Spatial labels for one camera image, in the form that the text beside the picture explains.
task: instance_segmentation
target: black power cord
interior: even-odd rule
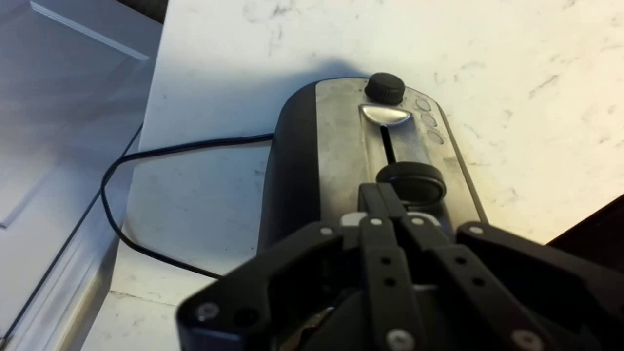
[[[185,145],[173,145],[173,147],[163,147],[163,149],[152,149],[152,151],[142,151],[142,153],[134,153],[134,155],[124,155],[120,159],[117,159],[103,174],[101,178],[101,184],[99,184],[99,198],[101,198],[101,206],[103,206],[103,213],[105,213],[105,219],[109,223],[109,227],[113,229],[113,233],[117,235],[117,239],[126,245],[128,248],[152,258],[152,260],[158,260],[158,262],[163,262],[163,264],[169,264],[169,266],[175,266],[179,270],[185,270],[185,272],[193,272],[193,274],[198,274],[198,276],[206,276],[210,280],[220,280],[222,276],[214,274],[214,272],[206,272],[206,270],[200,270],[200,268],[195,268],[195,266],[189,266],[185,262],[179,262],[179,260],[173,260],[173,258],[167,258],[159,252],[154,252],[150,248],[144,248],[136,243],[132,243],[120,229],[119,225],[115,223],[115,217],[113,217],[113,211],[109,208],[109,200],[105,196],[105,188],[107,184],[111,182],[111,178],[115,176],[117,169],[126,165],[126,163],[134,163],[134,161],[146,161],[146,159],[159,159],[159,157],[171,157],[171,155],[181,155],[181,153],[193,153],[193,151],[204,151],[204,149],[222,149],[222,147],[241,147],[241,145],[257,145],[257,143],[267,143],[267,141],[273,141],[273,133],[267,133],[267,135],[251,135],[251,137],[228,137],[228,139],[212,139],[212,141],[197,141],[197,143],[185,143]]]

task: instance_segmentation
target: screw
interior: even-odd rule
[[[481,227],[468,227],[468,233],[481,237],[485,231]]]
[[[390,330],[386,342],[392,351],[413,351],[413,338],[405,330]]]
[[[524,351],[542,351],[544,350],[544,342],[540,340],[540,336],[536,336],[530,330],[514,330],[510,334],[510,340],[514,346],[518,346]]]
[[[195,311],[195,319],[198,323],[206,323],[206,321],[212,321],[216,317],[218,317],[218,307],[212,305],[212,303],[198,305],[198,309]]]
[[[321,235],[321,237],[331,237],[331,235],[333,235],[333,231],[331,231],[331,229],[327,229],[327,227],[323,227],[323,229],[319,229],[319,235]]]

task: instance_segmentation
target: marble countertop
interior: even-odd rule
[[[491,225],[548,243],[624,194],[622,67],[618,0],[171,0],[140,149],[273,131],[296,89],[386,71],[446,112]],[[265,157],[140,167],[128,233],[236,268],[255,250]]]

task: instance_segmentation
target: black knob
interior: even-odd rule
[[[403,102],[405,85],[397,77],[376,73],[368,79],[366,96],[384,106],[397,106]]]
[[[392,184],[395,196],[411,209],[436,208],[446,194],[442,174],[429,165],[388,165],[376,174],[376,182]]]

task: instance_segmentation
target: white cabinet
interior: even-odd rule
[[[99,178],[142,124],[159,26],[89,3],[97,14],[83,3],[0,3],[0,340],[29,317],[70,239],[85,237]],[[95,248],[107,252],[103,235]]]

